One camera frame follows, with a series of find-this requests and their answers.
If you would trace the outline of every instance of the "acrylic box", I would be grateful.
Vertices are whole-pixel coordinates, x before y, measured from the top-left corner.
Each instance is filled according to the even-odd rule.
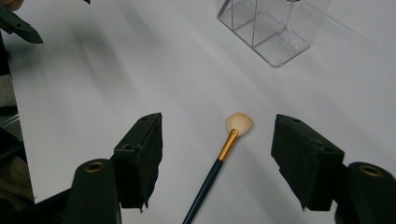
[[[309,49],[331,0],[217,0],[218,19],[280,67]]]

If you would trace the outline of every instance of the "white table surface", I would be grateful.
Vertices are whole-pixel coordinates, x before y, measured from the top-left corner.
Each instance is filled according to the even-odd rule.
[[[222,167],[195,223],[333,223],[303,212],[270,156],[276,114],[396,174],[396,2],[332,0],[313,47],[271,68],[216,19],[213,0],[25,1],[44,45],[4,35],[36,201],[109,158],[142,116],[163,113],[163,161],[143,214],[181,223],[219,154],[224,120],[254,128]]]

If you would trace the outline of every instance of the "dark green brush handle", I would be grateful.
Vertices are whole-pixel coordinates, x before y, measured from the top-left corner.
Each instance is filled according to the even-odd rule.
[[[197,196],[195,197],[194,202],[189,210],[189,213],[184,218],[183,224],[190,224],[197,214],[199,208],[201,207],[202,202],[204,201],[206,194],[209,192],[213,183],[215,182],[216,176],[218,175],[221,165],[223,161],[216,159],[215,164],[213,164],[212,169],[210,169],[209,174],[207,175],[204,184],[201,186]]]

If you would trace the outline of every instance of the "makeup brush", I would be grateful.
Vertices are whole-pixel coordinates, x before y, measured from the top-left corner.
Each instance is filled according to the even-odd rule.
[[[228,152],[233,146],[233,143],[235,142],[238,136],[241,136],[242,134],[246,133],[251,128],[251,126],[253,125],[253,121],[246,114],[235,113],[226,119],[226,124],[227,124],[228,132],[230,133],[228,139],[225,142],[224,147],[221,150],[218,158],[216,159],[215,164],[213,164],[212,169],[207,175],[204,184],[201,186],[201,189],[199,190],[197,196],[195,197],[195,200],[191,205],[189,213],[184,218],[183,224],[192,223],[192,220],[194,219],[202,202],[204,201],[206,194],[209,192],[210,188],[215,182],[216,176],[219,173],[221,165],[224,163]]]

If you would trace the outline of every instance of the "gold ferrule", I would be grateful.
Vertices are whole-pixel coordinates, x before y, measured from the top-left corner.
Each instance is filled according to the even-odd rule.
[[[236,129],[232,129],[230,131],[230,135],[228,135],[227,141],[224,144],[223,149],[221,150],[218,159],[221,161],[225,160],[225,157],[227,156],[228,152],[230,151],[231,147],[233,146],[233,143],[235,142],[236,138],[238,137],[239,131]]]

